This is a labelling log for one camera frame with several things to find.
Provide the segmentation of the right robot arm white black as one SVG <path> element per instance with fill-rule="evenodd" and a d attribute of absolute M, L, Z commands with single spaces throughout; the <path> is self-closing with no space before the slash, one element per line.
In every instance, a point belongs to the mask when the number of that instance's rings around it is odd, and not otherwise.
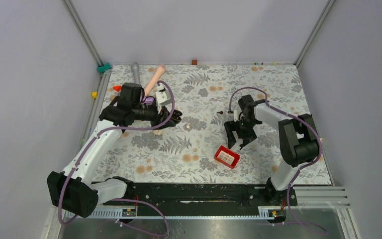
<path fill-rule="evenodd" d="M 228 148 L 241 139 L 240 148 L 257 139 L 254 126 L 267 124 L 279 133 L 280 153 L 283 158 L 277 172 L 270 177 L 262 195 L 272 204 L 290 203 L 290 191 L 302 168 L 313 163 L 322 154 L 321 140 L 310 114 L 294 116 L 272 105 L 268 100 L 253 100 L 242 96 L 238 105 L 241 113 L 224 123 Z"/>

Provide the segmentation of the black glossy earbud charging case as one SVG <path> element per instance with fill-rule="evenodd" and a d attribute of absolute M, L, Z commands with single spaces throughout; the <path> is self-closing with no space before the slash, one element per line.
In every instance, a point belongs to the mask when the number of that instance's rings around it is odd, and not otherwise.
<path fill-rule="evenodd" d="M 167 124 L 171 125 L 171 126 L 176 126 L 178 123 L 181 122 L 181 116 L 177 113 L 173 114 L 171 116 L 171 118 L 169 119 L 169 121 L 167 122 Z"/>

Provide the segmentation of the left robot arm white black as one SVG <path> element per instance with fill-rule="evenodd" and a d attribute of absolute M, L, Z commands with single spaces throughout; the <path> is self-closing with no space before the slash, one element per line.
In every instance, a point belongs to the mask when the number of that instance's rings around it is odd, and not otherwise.
<path fill-rule="evenodd" d="M 52 204 L 58 208 L 58 216 L 64 223 L 62 211 L 86 218 L 99 204 L 117 199 L 127 205 L 134 200 L 130 183 L 120 177 L 93 183 L 94 173 L 109 148 L 126 131 L 159 130 L 175 127 L 182 113 L 175 107 L 175 98 L 170 86 L 157 82 L 154 97 L 146 97 L 141 85 L 125 83 L 118 95 L 99 115 L 89 139 L 75 158 L 60 172 L 52 171 L 47 185 Z"/>

